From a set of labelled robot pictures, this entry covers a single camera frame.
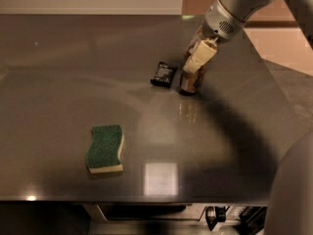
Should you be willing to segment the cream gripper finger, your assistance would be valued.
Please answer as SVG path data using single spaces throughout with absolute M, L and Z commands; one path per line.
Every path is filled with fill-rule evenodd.
M 203 35 L 202 27 L 200 26 L 188 44 L 186 50 L 187 55 L 190 56 L 193 55 L 194 53 L 198 53 L 199 50 L 201 49 L 201 42 L 203 40 L 205 40 L 205 36 Z
M 204 39 L 196 42 L 191 49 L 183 71 L 195 73 L 202 68 L 217 53 L 217 44 L 213 39 Z

